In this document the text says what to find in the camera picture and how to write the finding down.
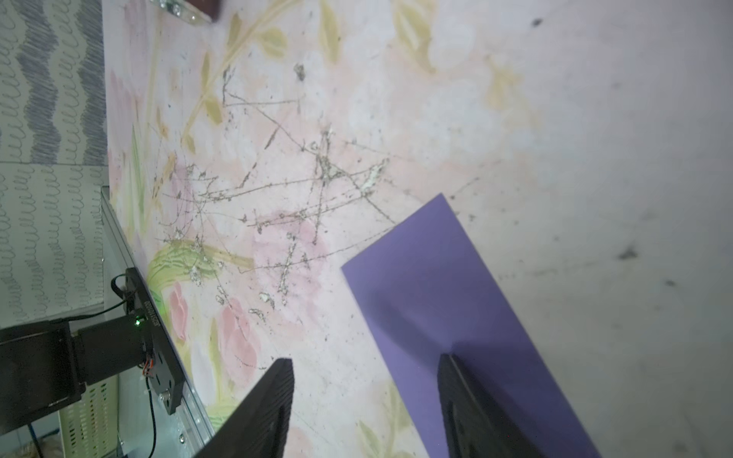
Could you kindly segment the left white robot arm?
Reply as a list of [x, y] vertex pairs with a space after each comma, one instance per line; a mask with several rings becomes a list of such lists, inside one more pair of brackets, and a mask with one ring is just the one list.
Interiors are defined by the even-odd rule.
[[186, 377], [155, 302], [135, 267], [118, 291], [124, 313], [74, 330], [74, 318], [1, 331], [1, 431], [8, 433], [79, 401], [91, 385], [141, 366], [174, 414]]

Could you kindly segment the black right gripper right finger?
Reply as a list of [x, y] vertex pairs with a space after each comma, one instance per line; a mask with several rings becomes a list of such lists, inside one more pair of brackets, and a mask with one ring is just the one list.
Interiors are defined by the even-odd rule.
[[440, 356], [437, 382], [450, 458], [543, 456], [457, 356]]

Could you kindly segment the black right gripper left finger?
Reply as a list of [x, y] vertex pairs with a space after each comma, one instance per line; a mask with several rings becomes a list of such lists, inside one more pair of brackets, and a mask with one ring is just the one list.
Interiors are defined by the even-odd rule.
[[280, 358], [274, 361], [197, 456], [282, 458], [294, 387], [292, 360]]

